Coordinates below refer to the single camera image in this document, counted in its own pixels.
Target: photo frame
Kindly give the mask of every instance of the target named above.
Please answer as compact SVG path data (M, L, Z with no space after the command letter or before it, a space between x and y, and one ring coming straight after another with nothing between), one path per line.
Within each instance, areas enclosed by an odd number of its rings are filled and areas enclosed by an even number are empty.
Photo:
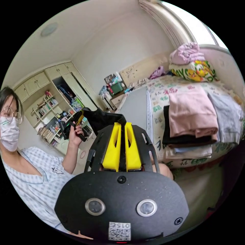
M109 83L111 82L112 79L113 79L113 76L112 76L112 75L109 75L109 76L107 76L106 78L104 78L104 80L105 80L105 82L106 82L107 84L109 84Z

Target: knee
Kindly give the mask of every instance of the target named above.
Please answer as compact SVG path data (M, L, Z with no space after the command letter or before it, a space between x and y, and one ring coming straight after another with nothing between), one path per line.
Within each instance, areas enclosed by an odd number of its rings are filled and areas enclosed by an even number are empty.
M152 165L153 168L153 172L156 173L156 166ZM160 169L160 174L170 178L170 179L174 179L172 172L170 171L169 167L163 163L159 163L159 169Z

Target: pink blanket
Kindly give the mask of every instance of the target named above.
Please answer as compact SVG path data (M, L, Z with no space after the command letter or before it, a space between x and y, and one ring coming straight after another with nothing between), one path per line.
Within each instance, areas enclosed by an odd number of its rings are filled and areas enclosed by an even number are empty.
M181 45L169 56L169 62L176 65L186 65L192 61L204 61L204 54L199 52L199 45L194 42Z
M169 94L169 103L170 137L199 138L218 132L216 111L202 87L188 93Z

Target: woman's hand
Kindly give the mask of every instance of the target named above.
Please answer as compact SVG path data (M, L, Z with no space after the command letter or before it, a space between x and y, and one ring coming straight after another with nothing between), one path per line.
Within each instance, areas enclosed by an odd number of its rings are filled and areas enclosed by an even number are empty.
M74 146L79 146L82 143L82 140L78 136L78 134L81 134L84 136L84 133L82 131L82 127L80 125L76 126L76 128L71 126L71 130L69 133L69 143L71 143Z

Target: qr code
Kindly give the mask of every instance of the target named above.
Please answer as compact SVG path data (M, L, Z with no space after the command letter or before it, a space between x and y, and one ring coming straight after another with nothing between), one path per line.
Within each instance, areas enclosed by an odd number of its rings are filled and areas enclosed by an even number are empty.
M131 224L110 222L108 236L111 241L130 241Z

